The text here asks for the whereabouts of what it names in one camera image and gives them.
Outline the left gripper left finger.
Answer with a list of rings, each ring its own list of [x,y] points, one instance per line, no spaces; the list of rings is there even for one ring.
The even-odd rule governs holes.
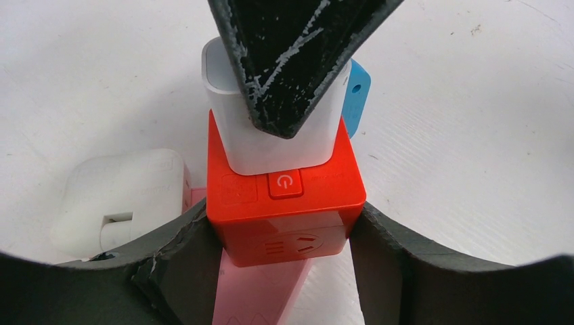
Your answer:
[[[2,324],[210,324],[222,246],[200,201],[88,261],[1,255]]]

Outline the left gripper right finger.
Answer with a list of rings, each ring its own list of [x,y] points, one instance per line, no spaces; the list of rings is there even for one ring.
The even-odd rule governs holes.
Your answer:
[[[350,237],[366,324],[572,324],[573,257],[511,266],[443,246],[366,204]]]

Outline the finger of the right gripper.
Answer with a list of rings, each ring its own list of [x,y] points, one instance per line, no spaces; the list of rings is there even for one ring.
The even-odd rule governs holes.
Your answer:
[[[251,123],[293,138],[401,0],[211,1]]]

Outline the blue small adapter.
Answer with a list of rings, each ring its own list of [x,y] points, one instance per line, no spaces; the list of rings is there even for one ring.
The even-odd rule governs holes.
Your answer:
[[[352,138],[358,130],[370,86],[370,74],[357,61],[351,60],[351,71],[342,110],[342,118],[349,138]]]

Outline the pink triangular power strip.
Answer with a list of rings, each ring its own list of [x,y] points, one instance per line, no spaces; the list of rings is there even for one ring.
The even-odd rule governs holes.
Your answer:
[[[311,260],[252,267],[221,253],[213,324],[285,324],[311,269]]]

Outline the white square charger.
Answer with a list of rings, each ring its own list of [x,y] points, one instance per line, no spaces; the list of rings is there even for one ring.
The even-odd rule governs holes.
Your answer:
[[[59,251],[89,258],[163,226],[191,205],[190,172],[174,150],[91,158],[68,176],[50,238]]]

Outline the red cube adapter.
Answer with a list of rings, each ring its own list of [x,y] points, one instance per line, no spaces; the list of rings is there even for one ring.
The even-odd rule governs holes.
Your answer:
[[[215,119],[209,117],[206,214],[234,265],[336,255],[365,203],[344,123],[326,163],[244,176],[230,169]]]

